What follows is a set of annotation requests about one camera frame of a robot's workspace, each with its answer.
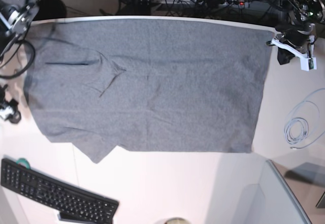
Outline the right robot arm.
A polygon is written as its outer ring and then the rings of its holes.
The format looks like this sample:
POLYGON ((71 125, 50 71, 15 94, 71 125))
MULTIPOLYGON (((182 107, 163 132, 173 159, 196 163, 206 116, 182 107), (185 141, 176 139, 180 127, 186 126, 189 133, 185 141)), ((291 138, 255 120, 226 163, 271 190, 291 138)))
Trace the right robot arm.
POLYGON ((12 46, 26 45, 31 55, 26 66, 12 75, 1 75, 1 79, 12 80, 20 77, 32 65, 36 52, 33 45, 26 40, 30 25, 39 11, 39 0, 1 0, 1 69, 11 59, 3 62, 5 54, 12 46))

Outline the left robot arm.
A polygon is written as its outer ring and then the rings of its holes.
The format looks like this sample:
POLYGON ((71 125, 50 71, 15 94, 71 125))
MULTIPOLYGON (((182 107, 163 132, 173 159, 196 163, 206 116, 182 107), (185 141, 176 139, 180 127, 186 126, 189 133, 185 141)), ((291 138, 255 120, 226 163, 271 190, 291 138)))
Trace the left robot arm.
POLYGON ((278 47, 280 65, 297 57, 303 71, 317 69, 314 44, 317 40, 316 24, 324 25, 324 0, 265 0, 282 14, 275 26, 278 34, 267 46, 278 47))

